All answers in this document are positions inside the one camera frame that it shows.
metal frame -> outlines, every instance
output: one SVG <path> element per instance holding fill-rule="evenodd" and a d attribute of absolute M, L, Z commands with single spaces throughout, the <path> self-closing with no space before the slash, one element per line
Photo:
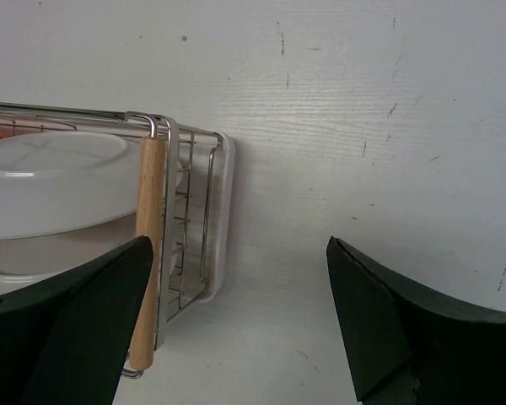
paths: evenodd
<path fill-rule="evenodd" d="M 145 136 L 156 137 L 161 136 L 167 140 L 167 171 L 165 171 L 165 190 L 163 200 L 163 227 L 162 227 L 162 244 L 161 244 L 161 260 L 159 264 L 159 299 L 157 303 L 157 326 L 155 330 L 155 348 L 159 348 L 164 343 L 166 327 L 169 322 L 175 319 L 192 303 L 197 301 L 209 289 L 211 279 L 207 275 L 207 243 L 208 243 L 208 225 L 210 219 L 210 203 L 212 197 L 213 184 L 213 167 L 217 152 L 223 146 L 223 137 L 216 132 L 209 132 L 202 129 L 188 127 L 176 123 L 171 118 L 146 114 L 138 111 L 97 111 L 74 108 L 58 108 L 40 105 L 19 105 L 0 103 L 0 127 L 9 127 L 12 129 L 13 135 L 23 131 L 97 131 L 114 133 L 124 138 L 141 138 Z M 206 179 L 206 197 L 204 201 L 204 220 L 202 224 L 202 251 L 199 272 L 199 282 L 203 285 L 203 290 L 195 297 L 191 297 L 185 304 L 182 303 L 184 298 L 184 263 L 188 247 L 188 223 L 191 202 L 191 174 L 193 172 L 193 164 L 196 162 L 195 144 L 196 138 L 208 137 L 216 144 L 209 152 L 207 162 L 207 179 Z M 176 192 L 176 165 L 180 147 L 189 147 L 187 167 L 183 169 L 186 173 L 186 192 Z M 175 215 L 176 201 L 183 200 L 185 204 L 184 216 L 177 217 Z M 182 241 L 177 243 L 177 249 L 173 251 L 173 231 L 175 227 L 183 227 Z M 164 271 L 170 268 L 171 257 L 175 253 L 180 253 L 180 266 Z M 172 289 L 171 281 L 180 278 L 180 287 Z M 170 304 L 178 301 L 178 310 L 169 313 Z M 139 378 L 142 371 L 124 370 L 122 373 L 128 378 Z"/>

white wooden surface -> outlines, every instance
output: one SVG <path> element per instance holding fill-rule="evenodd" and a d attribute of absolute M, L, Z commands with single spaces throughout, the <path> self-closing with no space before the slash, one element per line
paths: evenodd
<path fill-rule="evenodd" d="M 330 235 L 506 310 L 506 0 L 2 0 L 0 100 L 237 143 L 227 286 L 119 405 L 354 403 Z"/>

white plate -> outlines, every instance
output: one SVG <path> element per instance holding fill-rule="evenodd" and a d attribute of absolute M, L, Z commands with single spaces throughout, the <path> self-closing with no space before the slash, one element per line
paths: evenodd
<path fill-rule="evenodd" d="M 0 240 L 0 294 L 94 260 L 135 236 L 135 214 L 59 235 Z M 171 267 L 176 264 L 171 258 Z"/>
<path fill-rule="evenodd" d="M 0 240 L 134 213 L 139 166 L 138 142 L 114 135 L 41 132 L 0 140 Z"/>

wooden handle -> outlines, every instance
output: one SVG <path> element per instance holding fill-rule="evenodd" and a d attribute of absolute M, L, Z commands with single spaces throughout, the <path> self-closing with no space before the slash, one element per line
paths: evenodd
<path fill-rule="evenodd" d="M 143 138 L 141 177 L 138 188 L 137 236 L 148 236 L 153 245 L 152 272 L 138 314 L 129 352 L 129 365 L 146 370 L 153 363 L 155 308 L 158 297 L 159 246 L 161 244 L 161 208 L 163 198 L 165 141 Z"/>

dish rack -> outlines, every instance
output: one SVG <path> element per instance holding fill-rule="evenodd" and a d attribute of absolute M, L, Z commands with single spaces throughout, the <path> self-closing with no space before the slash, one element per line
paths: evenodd
<path fill-rule="evenodd" d="M 4 136 L 45 131 L 160 137 L 166 142 L 153 340 L 153 349 L 160 348 L 173 320 L 195 302 L 209 301 L 221 288 L 234 170 L 232 140 L 156 114 L 0 103 L 0 133 Z M 183 169 L 177 169 L 177 160 Z M 176 189 L 179 172 L 184 179 Z M 174 254 L 178 255 L 176 265 L 168 271 Z M 124 369 L 122 374 L 138 378 L 142 373 Z"/>

